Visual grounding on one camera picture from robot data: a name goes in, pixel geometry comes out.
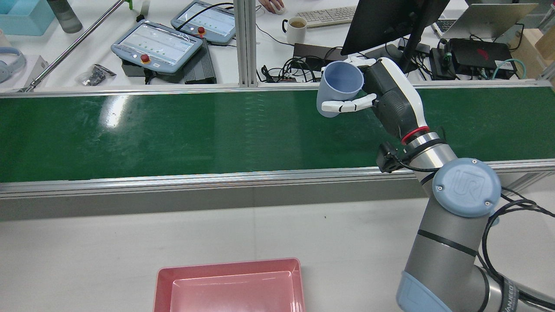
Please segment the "plastic tray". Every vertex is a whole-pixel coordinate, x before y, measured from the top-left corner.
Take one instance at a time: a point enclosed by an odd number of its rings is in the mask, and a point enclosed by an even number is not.
[[[46,0],[0,0],[0,28],[5,34],[42,36],[53,19]]]
[[[304,312],[296,258],[163,268],[154,312]]]

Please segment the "headphones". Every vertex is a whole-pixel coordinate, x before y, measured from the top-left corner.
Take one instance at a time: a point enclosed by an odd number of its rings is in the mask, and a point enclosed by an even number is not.
[[[18,49],[11,47],[0,47],[0,54],[17,55],[16,61],[10,65],[6,64],[4,61],[0,61],[0,83],[2,83],[8,80],[12,76],[13,72],[25,65],[25,56]]]

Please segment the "blue container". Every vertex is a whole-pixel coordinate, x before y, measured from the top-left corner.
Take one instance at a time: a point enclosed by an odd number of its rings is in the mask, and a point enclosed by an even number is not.
[[[0,0],[0,29],[5,34],[42,36],[53,19],[46,0]]]

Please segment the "desk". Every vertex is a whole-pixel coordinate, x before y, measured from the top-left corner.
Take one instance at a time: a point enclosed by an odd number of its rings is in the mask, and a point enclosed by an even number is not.
[[[47,62],[52,62],[104,14],[115,3],[115,0],[97,0],[94,2],[74,0],[69,2],[83,24],[83,30],[75,34],[64,33],[58,21],[54,19],[42,36],[7,35],[12,46],[21,49],[25,54],[40,54]],[[46,82],[39,85],[37,91],[74,88],[77,86],[74,81],[75,77],[86,72],[88,67],[95,63],[101,64],[117,74],[115,81],[109,86],[144,85],[144,78],[125,76],[121,67],[121,60],[110,50],[111,44],[136,24],[135,18],[139,14],[142,3],[143,1],[134,1],[132,11],[129,10],[127,3],[119,7],[48,76]],[[187,3],[180,0],[151,1],[148,20],[171,27],[170,20],[185,8]],[[210,53],[218,83],[237,86],[236,48],[210,46]],[[152,83],[168,84],[160,79],[155,79]],[[81,87],[79,90],[105,88],[103,86],[96,88]]]
[[[297,12],[343,6],[356,6],[358,4],[358,0],[344,0],[341,1],[341,3],[333,1],[284,0],[284,3],[287,8],[287,12],[282,15],[277,15],[271,14],[261,8],[256,13],[256,22],[262,30],[270,33],[277,40],[287,42],[285,34],[281,30],[281,21],[283,19],[291,18],[295,16]],[[467,7],[468,5],[464,0],[451,0],[445,9],[445,14],[450,17],[458,17]],[[349,27],[350,24],[309,28],[306,31],[305,43],[315,46],[341,47],[345,42],[345,37],[347,36]],[[263,65],[266,65],[268,68],[281,68],[285,61],[293,56],[293,47],[275,42],[268,35],[260,32],[259,30],[256,31],[256,41],[258,44],[256,49],[256,67],[258,70],[260,70]],[[426,27],[424,33],[422,34],[421,42],[428,44],[431,47],[435,47],[437,46],[438,41],[439,39],[431,27]],[[411,72],[408,75],[408,78],[412,83],[421,83],[424,80],[418,71]],[[273,84],[264,83],[261,85],[271,86]]]
[[[84,25],[88,28],[98,17],[100,17],[115,1],[98,0],[94,5],[90,1],[70,1],[74,11]],[[200,85],[178,85],[169,84],[160,79],[154,79],[152,84],[168,84],[163,87],[145,87],[144,79],[140,77],[126,77],[121,69],[120,59],[110,51],[110,45],[135,23],[143,1],[135,1],[135,10],[126,8],[127,4],[117,9],[95,32],[91,34],[62,64],[55,69],[42,83],[37,91],[99,91],[108,89],[129,89],[129,86],[140,89],[191,89],[201,88]],[[263,30],[269,32],[279,40],[284,41],[285,35],[281,31],[281,21],[284,18],[294,16],[297,12],[310,11],[314,9],[337,7],[337,2],[331,0],[320,1],[287,1],[287,12],[281,16],[266,12],[261,8],[256,13],[256,22]],[[346,0],[341,6],[354,6],[357,0]],[[183,9],[186,3],[179,0],[152,1],[148,19],[153,22],[169,25],[169,21]],[[452,0],[446,10],[450,15],[460,14],[466,8],[464,0]],[[349,25],[322,27],[307,30],[307,44],[320,46],[341,46],[345,40]],[[8,39],[14,47],[20,48],[25,54],[40,54],[43,58],[52,62],[61,52],[68,47],[83,31],[77,34],[66,34],[62,31],[57,20],[54,20],[45,34],[40,37],[34,36],[11,36]],[[264,64],[271,67],[282,67],[287,59],[292,56],[292,47],[274,42],[267,35],[256,31],[256,67],[260,69]],[[422,43],[435,46],[438,42],[436,35],[430,27],[427,27]],[[234,47],[210,47],[213,56],[216,76],[220,85],[216,87],[236,87],[238,85],[238,61],[236,48]],[[98,87],[79,87],[74,81],[75,77],[86,72],[88,67],[99,63],[116,72],[117,76],[110,85]],[[422,82],[419,73],[413,72],[408,76],[414,84]],[[263,87],[287,88],[283,84],[262,84]]]

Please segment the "coffee mug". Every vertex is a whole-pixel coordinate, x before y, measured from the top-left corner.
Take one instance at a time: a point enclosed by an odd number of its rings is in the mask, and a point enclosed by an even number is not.
[[[306,35],[306,20],[302,17],[293,17],[290,19],[284,19],[281,22],[281,29],[287,34],[287,43],[304,43]]]

